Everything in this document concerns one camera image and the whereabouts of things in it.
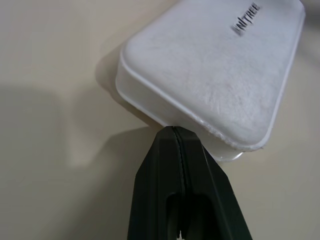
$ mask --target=textured white surface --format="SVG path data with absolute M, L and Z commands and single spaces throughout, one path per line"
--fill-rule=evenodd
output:
M 96 78 L 114 80 L 114 50 L 171 3 L 0 1 L 1 240 L 127 239 L 135 174 L 158 129 Z M 304 5 L 268 144 L 222 165 L 254 240 L 320 239 L 320 2 Z
M 207 134 L 242 151 L 257 150 L 270 136 L 305 13 L 297 0 L 255 3 L 261 9 L 253 25 L 238 36 L 231 26 L 251 0 L 180 1 L 128 41 L 120 68 Z M 126 79 L 117 81 L 129 94 L 122 90 Z M 148 101 L 135 106 L 143 110 Z M 155 111 L 161 123 L 170 122 Z

